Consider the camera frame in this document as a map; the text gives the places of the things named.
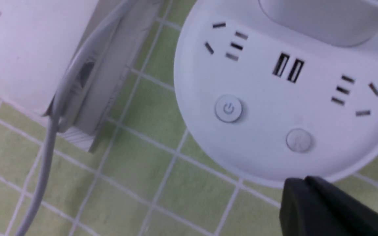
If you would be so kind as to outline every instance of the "electric cord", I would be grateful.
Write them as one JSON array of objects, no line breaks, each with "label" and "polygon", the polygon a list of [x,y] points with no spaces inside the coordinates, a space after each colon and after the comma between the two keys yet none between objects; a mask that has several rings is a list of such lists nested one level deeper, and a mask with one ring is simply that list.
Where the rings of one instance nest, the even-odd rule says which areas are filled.
[{"label": "electric cord", "polygon": [[29,209],[27,210],[27,214],[23,218],[20,227],[17,229],[15,236],[26,235],[42,203],[51,172],[52,157],[60,117],[76,76],[92,52],[93,47],[103,39],[103,35],[114,30],[114,27],[117,26],[119,21],[131,9],[133,4],[135,4],[135,0],[122,0],[120,4],[117,5],[94,29],[69,64],[49,109],[49,121],[45,140],[43,142],[42,165],[37,186],[34,190],[34,195]]}]

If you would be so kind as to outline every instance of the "white cylinder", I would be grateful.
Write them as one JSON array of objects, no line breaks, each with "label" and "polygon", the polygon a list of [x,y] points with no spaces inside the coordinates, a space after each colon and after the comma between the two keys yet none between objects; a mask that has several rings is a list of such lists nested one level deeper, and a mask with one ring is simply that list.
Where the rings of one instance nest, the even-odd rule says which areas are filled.
[{"label": "white cylinder", "polygon": [[336,46],[354,46],[378,32],[378,0],[260,0],[273,21]]}]

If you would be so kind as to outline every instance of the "white power strip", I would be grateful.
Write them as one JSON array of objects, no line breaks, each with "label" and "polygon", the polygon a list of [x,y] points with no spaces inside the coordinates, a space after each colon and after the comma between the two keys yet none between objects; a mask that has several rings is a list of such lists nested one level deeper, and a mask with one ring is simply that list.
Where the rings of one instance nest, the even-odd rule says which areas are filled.
[{"label": "white power strip", "polygon": [[275,23],[258,0],[198,0],[174,69],[195,140],[249,181],[336,181],[378,155],[378,33],[339,48]]}]

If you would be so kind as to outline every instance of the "round button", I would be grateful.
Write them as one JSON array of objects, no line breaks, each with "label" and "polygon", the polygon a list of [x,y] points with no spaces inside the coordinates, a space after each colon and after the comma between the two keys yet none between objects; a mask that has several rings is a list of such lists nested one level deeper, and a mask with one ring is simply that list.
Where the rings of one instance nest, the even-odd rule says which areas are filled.
[{"label": "round button", "polygon": [[243,108],[237,97],[224,95],[218,99],[215,110],[218,119],[223,122],[231,123],[240,118]]},{"label": "round button", "polygon": [[306,130],[297,128],[291,130],[287,135],[287,145],[291,151],[307,152],[313,144],[313,138]]}]

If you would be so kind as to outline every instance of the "tile floor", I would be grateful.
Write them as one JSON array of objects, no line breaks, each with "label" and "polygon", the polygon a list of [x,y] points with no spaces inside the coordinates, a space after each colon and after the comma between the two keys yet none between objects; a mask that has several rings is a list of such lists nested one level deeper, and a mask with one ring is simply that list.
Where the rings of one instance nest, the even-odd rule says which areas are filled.
[{"label": "tile floor", "polygon": [[[30,236],[281,235],[281,190],[225,171],[180,116],[173,57],[195,0],[165,1],[93,154],[57,140]],[[0,101],[0,236],[13,235],[36,185],[45,130]],[[378,212],[378,158],[337,185]]]}]

